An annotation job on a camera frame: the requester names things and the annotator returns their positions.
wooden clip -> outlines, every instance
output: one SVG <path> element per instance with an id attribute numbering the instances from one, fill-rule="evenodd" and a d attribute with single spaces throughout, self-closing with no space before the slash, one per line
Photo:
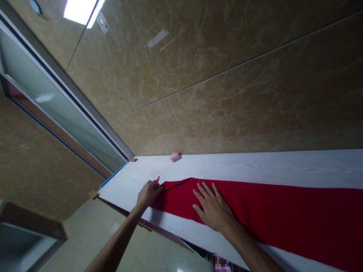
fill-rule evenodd
<path id="1" fill-rule="evenodd" d="M 88 192 L 88 195 L 90 196 L 90 198 L 96 199 L 99 196 L 99 193 L 97 193 L 95 190 L 91 190 Z"/>

hand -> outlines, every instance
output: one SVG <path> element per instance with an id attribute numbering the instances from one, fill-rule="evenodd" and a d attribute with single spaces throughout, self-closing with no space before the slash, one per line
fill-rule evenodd
<path id="1" fill-rule="evenodd" d="M 157 181 L 148 181 L 137 196 L 136 207 L 145 211 L 163 189 Z"/>
<path id="2" fill-rule="evenodd" d="M 199 183 L 197 186 L 202 194 L 196 190 L 193 190 L 193 193 L 200 201 L 203 210 L 196 204 L 193 205 L 193 208 L 208 227 L 218 232 L 223 232 L 229 223 L 236 222 L 230 207 L 214 183 L 212 183 L 214 192 L 204 182 L 204 188 Z"/>

pink toy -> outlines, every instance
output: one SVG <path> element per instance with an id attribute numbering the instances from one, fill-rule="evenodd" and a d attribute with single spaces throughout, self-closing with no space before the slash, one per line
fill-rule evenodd
<path id="1" fill-rule="evenodd" d="M 177 152 L 172 153 L 172 155 L 170 156 L 170 160 L 172 162 L 176 162 L 176 161 L 180 160 L 181 158 L 182 158 L 182 156 Z"/>

forearm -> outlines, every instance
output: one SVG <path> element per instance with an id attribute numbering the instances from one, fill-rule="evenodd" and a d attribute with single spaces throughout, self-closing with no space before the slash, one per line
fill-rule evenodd
<path id="1" fill-rule="evenodd" d="M 252 271 L 283 271 L 283 269 L 252 239 L 235 220 L 222 230 L 223 236 L 232 244 Z"/>
<path id="2" fill-rule="evenodd" d="M 142 207 L 135 207 L 130 212 L 124 223 L 101 249 L 85 272 L 113 272 L 117 270 L 120 260 L 144 211 L 145 209 Z"/>

glass panel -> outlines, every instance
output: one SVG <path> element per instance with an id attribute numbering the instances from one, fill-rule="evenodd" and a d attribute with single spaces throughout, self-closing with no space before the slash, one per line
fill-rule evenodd
<path id="1" fill-rule="evenodd" d="M 0 31 L 0 43 L 6 73 L 21 86 L 34 103 L 112 172 L 125 164 L 121 156 L 3 31 Z"/>

